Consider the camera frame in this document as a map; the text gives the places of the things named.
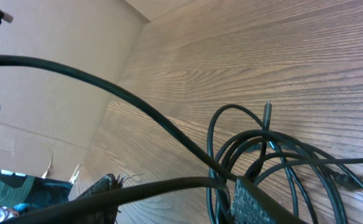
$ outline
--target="green fabric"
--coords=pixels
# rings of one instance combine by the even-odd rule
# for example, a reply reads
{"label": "green fabric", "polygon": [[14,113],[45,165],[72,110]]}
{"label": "green fabric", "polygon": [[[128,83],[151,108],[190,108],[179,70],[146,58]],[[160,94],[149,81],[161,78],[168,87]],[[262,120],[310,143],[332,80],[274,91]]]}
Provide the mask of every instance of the green fabric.
{"label": "green fabric", "polygon": [[27,176],[23,186],[16,189],[0,181],[0,205],[14,207],[15,205],[24,202],[31,191],[34,179],[35,177]]}

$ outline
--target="wooden table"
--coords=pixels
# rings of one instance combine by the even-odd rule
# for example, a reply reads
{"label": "wooden table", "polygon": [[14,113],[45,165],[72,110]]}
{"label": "wooden table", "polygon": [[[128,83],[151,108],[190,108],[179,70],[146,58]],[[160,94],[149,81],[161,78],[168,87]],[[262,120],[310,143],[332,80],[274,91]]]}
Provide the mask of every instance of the wooden table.
{"label": "wooden table", "polygon": [[[236,103],[261,117],[271,98],[271,129],[337,158],[363,157],[363,0],[195,1],[144,27],[118,84],[203,149],[220,106]],[[228,111],[216,126],[214,147],[257,128],[245,114]],[[233,173],[243,174],[257,157],[244,154]],[[271,160],[264,168],[278,163]],[[363,178],[363,164],[348,167]],[[126,182],[137,185],[207,175],[208,167],[148,116],[113,98],[76,189],[108,172],[143,174]],[[296,172],[320,223],[334,223],[313,171],[300,166]],[[259,186],[292,210],[283,171]],[[118,223],[209,223],[204,192],[184,190],[124,205]],[[363,192],[340,192],[349,222],[363,223]],[[301,196],[299,206],[300,217],[311,222]]]}

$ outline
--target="beige wall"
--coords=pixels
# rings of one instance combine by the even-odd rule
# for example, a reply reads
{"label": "beige wall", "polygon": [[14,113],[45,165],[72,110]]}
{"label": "beige wall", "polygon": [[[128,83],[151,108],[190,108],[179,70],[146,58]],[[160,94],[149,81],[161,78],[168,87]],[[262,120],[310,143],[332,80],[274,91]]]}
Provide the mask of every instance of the beige wall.
{"label": "beige wall", "polygon": [[[61,62],[116,82],[144,20],[123,0],[0,0],[0,54]],[[109,93],[55,73],[0,68],[0,169],[68,180],[83,162]]]}

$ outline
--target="wood grain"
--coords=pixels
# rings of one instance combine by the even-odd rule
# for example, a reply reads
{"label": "wood grain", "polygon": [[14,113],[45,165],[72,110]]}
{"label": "wood grain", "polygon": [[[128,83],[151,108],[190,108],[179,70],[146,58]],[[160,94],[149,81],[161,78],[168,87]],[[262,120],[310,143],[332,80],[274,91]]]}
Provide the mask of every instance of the wood grain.
{"label": "wood grain", "polygon": [[[237,103],[261,117],[271,98],[271,129],[337,158],[363,157],[363,1],[207,1],[166,17],[145,26],[118,84],[157,108],[200,147],[205,149],[209,121],[220,106]],[[257,128],[245,114],[228,111],[216,126],[215,149],[232,135]],[[244,154],[233,173],[243,174],[257,157]],[[265,168],[278,163],[271,160]],[[348,167],[363,178],[363,164]],[[87,174],[79,180],[87,185],[108,172],[143,174],[127,183],[136,185],[206,175],[208,168],[148,116],[113,98],[82,172]],[[313,171],[300,166],[296,172],[320,223],[334,223]],[[283,171],[260,188],[292,210]],[[340,192],[349,223],[363,223],[363,192]],[[299,203],[300,217],[311,222],[301,197]],[[121,210],[119,223],[209,222],[204,189]]]}
{"label": "wood grain", "polygon": [[144,17],[152,21],[171,12],[191,0],[126,0]]}

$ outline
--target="cable bundle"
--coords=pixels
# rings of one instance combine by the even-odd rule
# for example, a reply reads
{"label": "cable bundle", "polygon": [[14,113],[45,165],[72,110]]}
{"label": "cable bundle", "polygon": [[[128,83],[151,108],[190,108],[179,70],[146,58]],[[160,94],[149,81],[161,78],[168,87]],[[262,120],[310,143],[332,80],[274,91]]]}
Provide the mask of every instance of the cable bundle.
{"label": "cable bundle", "polygon": [[[176,140],[181,142],[189,151],[191,151],[210,167],[209,177],[185,177],[142,184],[133,187],[126,187],[124,189],[113,190],[100,195],[92,196],[90,198],[75,200],[54,207],[45,208],[36,212],[28,213],[18,218],[8,220],[5,223],[53,223],[54,221],[59,220],[70,220],[75,217],[80,217],[86,213],[96,212],[98,210],[103,210],[115,205],[122,205],[124,203],[142,200],[155,195],[164,194],[166,192],[189,189],[193,187],[207,187],[207,204],[211,223],[233,223],[233,217],[229,212],[231,199],[225,183],[227,180],[231,180],[233,182],[236,181],[237,177],[231,173],[233,165],[236,163],[241,154],[246,151],[246,149],[258,143],[261,143],[260,157],[247,169],[245,177],[257,185],[275,171],[279,169],[285,169],[292,193],[293,212],[296,216],[298,216],[298,200],[294,183],[297,184],[298,188],[303,194],[303,198],[306,201],[313,223],[318,223],[310,198],[296,173],[293,171],[292,166],[303,164],[308,164],[311,166],[326,189],[328,197],[333,206],[336,223],[347,223],[346,212],[336,184],[350,190],[359,188],[363,189],[363,181],[361,181],[358,176],[356,176],[344,165],[363,163],[363,158],[335,159],[326,152],[314,146],[310,146],[309,144],[300,142],[291,136],[275,131],[269,131],[270,120],[269,116],[266,116],[266,114],[264,117],[264,122],[262,122],[255,114],[242,106],[223,106],[214,114],[209,124],[207,139],[208,153],[205,153],[199,146],[197,146],[190,138],[188,138],[156,109],[132,93],[129,93],[123,88],[106,80],[95,77],[81,70],[68,67],[66,65],[31,57],[0,55],[0,66],[25,66],[41,68],[44,70],[61,73],[63,75],[67,75],[69,77],[102,88],[122,98],[123,100],[126,100],[130,104],[145,112],[152,119],[158,122],[158,124],[161,125],[166,131],[168,131]],[[245,112],[252,119],[254,119],[262,129],[244,131],[235,135],[224,143],[224,145],[220,148],[214,157],[214,126],[220,114],[230,108]],[[270,144],[275,153],[266,154],[267,143]],[[286,146],[288,150],[295,151],[295,153],[283,152],[280,147],[281,145]],[[219,164],[220,158],[224,153],[225,155],[223,160]],[[275,157],[281,158],[282,163],[273,166],[272,168],[260,174],[263,163],[266,160]],[[287,161],[287,158],[293,158],[296,160]],[[326,166],[326,164],[337,164],[343,173],[332,170]],[[214,188],[216,192],[215,211],[213,209],[211,199],[212,188]]]}

